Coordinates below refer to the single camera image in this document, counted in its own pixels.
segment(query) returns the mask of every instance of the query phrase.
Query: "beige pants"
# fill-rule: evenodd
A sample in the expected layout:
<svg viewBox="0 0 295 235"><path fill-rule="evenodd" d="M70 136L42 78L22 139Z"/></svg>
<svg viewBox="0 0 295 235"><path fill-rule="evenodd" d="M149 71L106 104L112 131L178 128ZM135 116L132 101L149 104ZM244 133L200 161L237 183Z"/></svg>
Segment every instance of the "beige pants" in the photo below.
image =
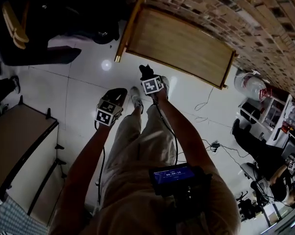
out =
<svg viewBox="0 0 295 235"><path fill-rule="evenodd" d="M134 161L173 165L176 151L173 135L164 125L155 105L147 110L147 126L141 133L141 118L126 116L120 123L105 170ZM162 115L170 127L164 113Z"/></svg>

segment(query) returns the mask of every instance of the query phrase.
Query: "hand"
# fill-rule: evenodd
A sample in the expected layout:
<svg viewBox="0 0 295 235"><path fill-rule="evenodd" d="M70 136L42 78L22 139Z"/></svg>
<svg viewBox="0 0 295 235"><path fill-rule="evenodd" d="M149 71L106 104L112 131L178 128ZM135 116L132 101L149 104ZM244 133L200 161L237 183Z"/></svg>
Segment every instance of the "hand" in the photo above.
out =
<svg viewBox="0 0 295 235"><path fill-rule="evenodd" d="M167 93L166 93L165 88L161 89L159 92L156 92L155 94L156 94L157 100L159 102L167 100Z"/></svg>

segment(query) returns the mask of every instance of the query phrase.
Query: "screen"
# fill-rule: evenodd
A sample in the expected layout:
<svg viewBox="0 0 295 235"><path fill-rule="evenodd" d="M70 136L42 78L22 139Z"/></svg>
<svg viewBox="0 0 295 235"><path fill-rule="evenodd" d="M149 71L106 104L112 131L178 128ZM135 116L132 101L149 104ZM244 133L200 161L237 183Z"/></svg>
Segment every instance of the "screen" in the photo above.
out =
<svg viewBox="0 0 295 235"><path fill-rule="evenodd" d="M154 173L154 178L158 184L170 183L177 180L194 177L194 173L187 166L171 170L158 171Z"/></svg>

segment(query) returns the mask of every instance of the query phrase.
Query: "wooden frame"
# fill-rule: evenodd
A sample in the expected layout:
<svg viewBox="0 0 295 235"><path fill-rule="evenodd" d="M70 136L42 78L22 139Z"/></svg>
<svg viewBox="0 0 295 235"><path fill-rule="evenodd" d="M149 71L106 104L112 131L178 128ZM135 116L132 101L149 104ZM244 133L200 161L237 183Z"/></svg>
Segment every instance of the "wooden frame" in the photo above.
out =
<svg viewBox="0 0 295 235"><path fill-rule="evenodd" d="M229 70L230 70L230 68L231 68L231 64L232 64L232 62L233 62L233 59L235 58L235 54L236 54L236 52L235 52L231 47L229 47L227 44L225 44L225 43L221 42L220 40L214 38L213 36L207 34L207 33L204 32L203 30L201 30L201 29L199 29L198 27L196 27L195 25L192 25L192 24L190 24L190 23L188 23L188 22L185 22L185 21L182 20L182 19L176 18L176 17L173 16L173 15L169 15L169 14L167 14L167 13L164 13L164 12L161 12L161 11L158 11L158 10L155 10L155 9L152 9L152 8L142 7L142 6L141 6L142 2L143 2L143 0L137 0L137 2L136 2L136 5L135 5L135 7L134 7L134 9L133 9L133 11L132 11L132 14L131 14L131 16L130 16L130 20L129 20L129 22L128 22L126 28L125 28L124 35L123 35L122 40L121 40L121 42L120 42L120 45L119 45L119 48L118 48L118 51L117 51L117 55L116 55L115 61L116 61L116 62L120 62L120 60L121 60L121 55L122 55L122 53L123 53L123 50L126 48L125 51L126 51L127 53L130 53L130 54L133 54L133 55L136 55L136 56L140 56L140 57L143 57L143 58L146 58L146 59L152 60L152 61L154 61L154 62L157 62L157 63L163 64L163 65L166 65L166 66L171 67L171 68L173 68L173 69L175 69L175 70L178 70L178 71L182 71L182 72L187 73L187 74L189 74L189 75L195 76L195 77L201 79L202 81L204 81L204 82L206 82L206 83L208 83L208 84L210 84L210 85L212 85L212 86L214 86L214 87L216 87L216 88L218 88L218 89L222 89L222 88L224 87L224 83L225 83L225 81L226 81L226 78L227 78L227 76L228 76ZM177 66L175 66L175 65L173 65L173 64L169 64L169 63L166 63L166 62L164 62L164 61L157 60L157 59L155 59L155 58L153 58L153 57L146 56L146 55L144 55L144 54L142 54L142 53L137 53L137 52L135 52L135 51L130 50L129 47L130 47L130 45L131 45L131 43L132 43L132 41L133 41L133 37L134 37L132 33L135 32L136 27L137 27L137 25L138 25L136 22L139 22L139 21L140 21L140 18L142 17L142 13L143 13L143 11L146 11L146 10L157 12L158 14L162 14L162 15L168 17L168 18L175 19L175 20L178 21L178 22L182 22L182 23L184 23L185 25L191 26L192 28L195 28L196 30L199 30L200 32L204 33L205 35L210 36L211 38L213 38L213 39L215 39L216 41L218 41L219 44L222 44L223 46L225 46L225 47L227 47L229 50L231 50L232 52L231 52L231 55L230 55L230 59L229 59L229 62L228 62L228 64L227 64L227 66L226 66L225 73L223 74L223 78L222 78L222 80L221 80L221 83L220 83L220 84L216 84L216 83L214 83L214 82L208 81L207 79L205 79L205 78L203 78L203 77L200 77L199 75L193 74L192 72L189 72L189 71L183 70L182 68L177 67Z"/></svg>

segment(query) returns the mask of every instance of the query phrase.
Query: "person sitting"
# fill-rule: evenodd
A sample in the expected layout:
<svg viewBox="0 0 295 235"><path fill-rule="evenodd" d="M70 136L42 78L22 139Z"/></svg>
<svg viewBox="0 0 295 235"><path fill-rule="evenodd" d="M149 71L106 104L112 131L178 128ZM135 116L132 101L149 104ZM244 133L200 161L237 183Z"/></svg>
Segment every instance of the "person sitting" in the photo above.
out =
<svg viewBox="0 0 295 235"><path fill-rule="evenodd" d="M283 149L267 145L247 129L240 128L239 119L233 124L232 134L238 145L254 158L260 173L267 180L268 184L263 184L262 192L270 190L275 201L295 208L295 188L292 187L291 175L287 170L289 161L286 162L281 157Z"/></svg>

